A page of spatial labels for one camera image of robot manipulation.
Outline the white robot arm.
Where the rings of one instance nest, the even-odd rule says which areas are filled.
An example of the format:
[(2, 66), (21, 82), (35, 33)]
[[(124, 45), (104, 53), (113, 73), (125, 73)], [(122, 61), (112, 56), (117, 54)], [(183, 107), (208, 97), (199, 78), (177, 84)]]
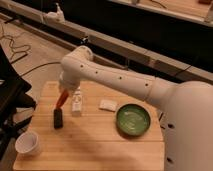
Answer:
[(165, 79), (97, 64), (79, 46), (61, 60), (60, 83), (88, 79), (144, 101), (165, 114), (165, 171), (213, 171), (213, 85)]

